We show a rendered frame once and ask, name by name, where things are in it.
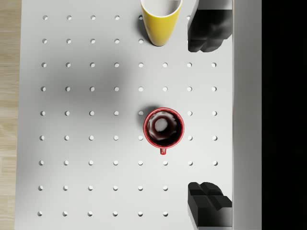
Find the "red mug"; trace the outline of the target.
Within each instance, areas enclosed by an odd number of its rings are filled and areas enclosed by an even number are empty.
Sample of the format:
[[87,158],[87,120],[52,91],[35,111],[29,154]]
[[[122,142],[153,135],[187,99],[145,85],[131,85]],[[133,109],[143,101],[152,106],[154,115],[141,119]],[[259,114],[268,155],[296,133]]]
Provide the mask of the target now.
[[151,111],[143,123],[144,136],[162,155],[181,141],[184,131],[185,125],[181,115],[167,107]]

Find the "yellow mug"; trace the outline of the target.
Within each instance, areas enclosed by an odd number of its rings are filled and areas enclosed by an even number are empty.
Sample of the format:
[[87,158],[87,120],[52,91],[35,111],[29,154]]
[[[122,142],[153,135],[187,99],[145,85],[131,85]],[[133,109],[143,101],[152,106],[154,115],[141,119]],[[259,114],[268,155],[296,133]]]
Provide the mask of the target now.
[[153,45],[164,46],[177,23],[183,0],[140,0],[146,32]]

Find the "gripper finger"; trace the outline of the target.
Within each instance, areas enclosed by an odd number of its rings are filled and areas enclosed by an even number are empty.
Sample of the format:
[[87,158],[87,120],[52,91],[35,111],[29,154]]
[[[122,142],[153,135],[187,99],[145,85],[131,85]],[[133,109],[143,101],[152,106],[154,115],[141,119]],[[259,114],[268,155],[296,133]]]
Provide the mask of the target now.
[[188,51],[215,51],[230,35],[232,10],[196,10],[188,29]]
[[213,183],[189,183],[188,206],[196,227],[232,227],[232,201]]

